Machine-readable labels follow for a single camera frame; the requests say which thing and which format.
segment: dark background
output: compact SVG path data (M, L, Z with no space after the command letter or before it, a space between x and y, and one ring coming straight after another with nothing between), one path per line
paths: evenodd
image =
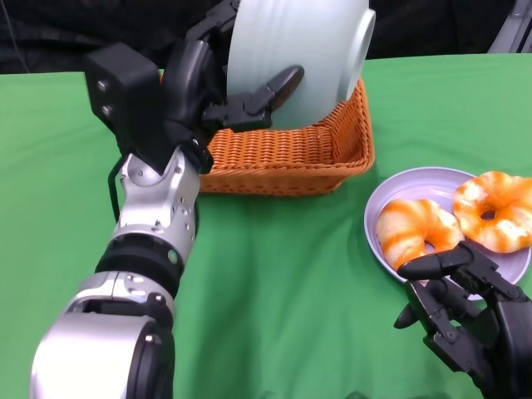
M20 53L31 72L80 71L83 54L114 42L134 47L162 68L173 41L219 2L3 1ZM367 58L487 52L514 2L370 0L377 23ZM24 72L1 11L0 73Z

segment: orange-white bagel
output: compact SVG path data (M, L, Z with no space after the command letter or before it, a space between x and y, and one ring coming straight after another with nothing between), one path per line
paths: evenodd
M464 235L455 216L431 199L397 199L387 204L377 220L377 237L384 258L398 270L404 263L434 252L453 249Z
M505 254L532 245L531 178L486 172L458 187L453 210L465 236L490 251Z

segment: orange wicker basket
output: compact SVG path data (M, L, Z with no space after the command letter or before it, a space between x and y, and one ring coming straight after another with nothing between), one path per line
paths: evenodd
M292 131L219 131L209 145L214 166L201 176L207 193L317 195L367 171L375 160L362 79L349 101L316 125Z

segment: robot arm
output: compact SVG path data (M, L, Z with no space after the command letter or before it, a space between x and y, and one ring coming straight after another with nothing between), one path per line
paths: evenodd
M532 397L532 302L466 242L399 268L409 304L396 328L420 321L423 342L453 371L465 372L485 398ZM417 280L430 279L426 286ZM470 294L486 302L480 310ZM451 323L456 320L460 326Z
M227 97L237 9L223 1L176 43L162 81L123 44L86 59L91 108L116 137L126 198L96 273L39 344L30 399L171 399L174 301L198 228L200 174L213 164L207 145L221 128L270 127L303 78L291 66Z

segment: green table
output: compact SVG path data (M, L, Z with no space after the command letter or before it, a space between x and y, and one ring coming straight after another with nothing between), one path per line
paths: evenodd
M182 279L175 397L480 397L392 327L406 304L362 227L372 190L427 165L531 175L532 57L368 62L377 163L332 195L203 195ZM113 229L114 138L81 74L0 76L0 387L27 397L37 344ZM522 285L532 294L532 278Z

